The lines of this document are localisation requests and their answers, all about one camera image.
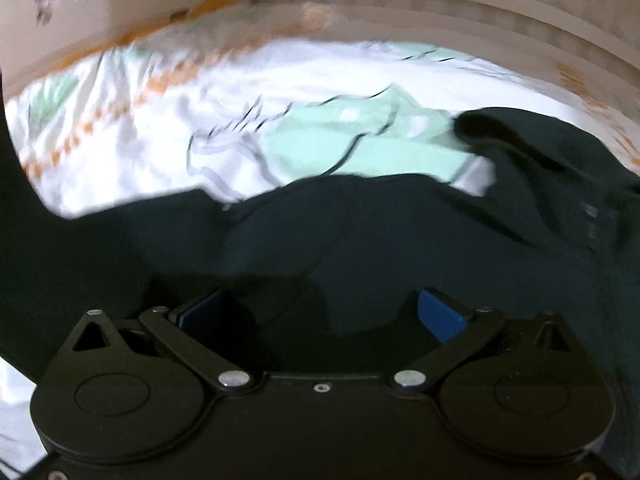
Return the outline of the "dark navy garment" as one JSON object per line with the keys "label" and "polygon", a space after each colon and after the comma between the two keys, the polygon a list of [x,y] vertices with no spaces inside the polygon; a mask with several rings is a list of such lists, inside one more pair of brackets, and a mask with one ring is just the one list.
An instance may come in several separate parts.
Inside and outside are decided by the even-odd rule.
{"label": "dark navy garment", "polygon": [[209,305],[227,360],[274,372],[377,372],[434,342],[410,312],[431,287],[514,318],[562,313],[615,393],[604,457],[639,474],[639,179],[594,136],[512,108],[454,133],[495,180],[300,180],[232,205],[201,190],[75,220],[48,211],[1,140],[1,353],[39,380],[91,309],[116,320]]}

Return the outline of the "white duvet with orange stripes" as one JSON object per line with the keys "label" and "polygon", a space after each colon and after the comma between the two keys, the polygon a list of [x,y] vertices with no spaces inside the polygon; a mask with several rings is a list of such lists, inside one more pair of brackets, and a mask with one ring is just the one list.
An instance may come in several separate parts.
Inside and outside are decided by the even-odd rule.
{"label": "white duvet with orange stripes", "polygon": [[622,143],[637,126],[621,114],[597,117],[573,93],[550,98],[428,44],[326,40],[341,22],[318,4],[209,15],[104,55],[87,103],[72,75],[61,90],[33,84],[10,102],[4,136],[65,220],[195,190],[228,206],[331,176],[423,174],[475,196],[494,166],[454,122],[483,108],[566,122],[629,170]]}

